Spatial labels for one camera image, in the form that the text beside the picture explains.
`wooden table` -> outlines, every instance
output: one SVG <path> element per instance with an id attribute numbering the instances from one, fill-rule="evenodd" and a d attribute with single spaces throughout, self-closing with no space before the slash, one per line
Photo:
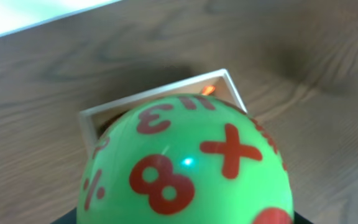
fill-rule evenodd
<path id="1" fill-rule="evenodd" d="M 125 0 L 0 38 L 0 223 L 76 204 L 80 110 L 227 68 L 296 209 L 358 223 L 358 1 Z"/>

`bright white surface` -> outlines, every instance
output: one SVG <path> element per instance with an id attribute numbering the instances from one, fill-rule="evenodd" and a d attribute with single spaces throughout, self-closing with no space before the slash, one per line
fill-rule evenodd
<path id="1" fill-rule="evenodd" d="M 0 0 L 0 35 L 119 0 Z"/>

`number 8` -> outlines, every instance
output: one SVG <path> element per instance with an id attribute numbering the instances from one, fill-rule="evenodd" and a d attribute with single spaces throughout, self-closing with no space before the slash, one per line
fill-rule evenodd
<path id="1" fill-rule="evenodd" d="M 143 179 L 143 171 L 153 167 L 158 172 L 158 178 L 148 183 Z M 180 174 L 173 174 L 171 160 L 163 155 L 149 155 L 140 160 L 133 168 L 129 177 L 133 191 L 138 194 L 149 195 L 149 205 L 157 213 L 171 215 L 180 212 L 193 200 L 195 188 L 192 181 Z M 176 197 L 167 200 L 162 195 L 165 187 L 172 186 L 176 190 Z"/>

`open box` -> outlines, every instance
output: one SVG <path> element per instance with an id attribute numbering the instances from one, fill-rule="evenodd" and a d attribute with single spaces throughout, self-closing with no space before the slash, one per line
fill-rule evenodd
<path id="1" fill-rule="evenodd" d="M 247 112 L 240 95 L 231 80 L 230 74 L 226 69 L 216 70 L 206 74 L 198 75 L 192 78 L 160 86 L 152 90 L 144 91 L 132 96 L 127 96 L 119 100 L 114 100 L 103 105 L 80 112 L 80 125 L 83 133 L 83 139 L 86 145 L 88 155 L 93 149 L 102 134 L 101 127 L 111 118 L 130 110 L 142 103 L 152 101 L 163 96 L 178 93 L 201 93 L 203 88 L 208 85 L 214 85 L 213 96 L 230 102 Z"/>

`toy ball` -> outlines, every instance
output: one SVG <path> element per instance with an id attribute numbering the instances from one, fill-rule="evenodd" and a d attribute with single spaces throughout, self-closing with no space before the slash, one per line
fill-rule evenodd
<path id="1" fill-rule="evenodd" d="M 213 96 L 145 103 L 100 137 L 79 224 L 290 224 L 288 174 L 270 136 Z"/>

